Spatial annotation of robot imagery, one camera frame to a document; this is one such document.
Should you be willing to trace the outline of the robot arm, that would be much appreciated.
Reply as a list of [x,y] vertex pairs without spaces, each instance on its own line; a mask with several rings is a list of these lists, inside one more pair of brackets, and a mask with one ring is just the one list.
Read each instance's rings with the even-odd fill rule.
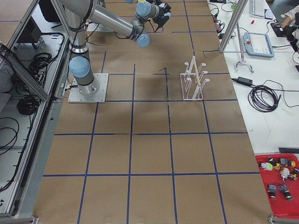
[[152,19],[159,28],[169,20],[171,7],[160,0],[140,0],[131,21],[109,11],[102,0],[62,0],[70,32],[69,70],[77,82],[79,93],[92,96],[103,86],[93,74],[89,59],[88,24],[94,24],[100,33],[122,35],[122,39],[136,41],[140,48],[150,43],[145,23]]

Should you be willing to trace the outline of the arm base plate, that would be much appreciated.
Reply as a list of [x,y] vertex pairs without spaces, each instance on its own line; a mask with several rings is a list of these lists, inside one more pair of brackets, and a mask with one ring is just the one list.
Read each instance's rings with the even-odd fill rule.
[[75,88],[71,88],[69,103],[105,103],[107,95],[108,73],[94,73],[94,80],[91,84],[82,86],[73,80]]

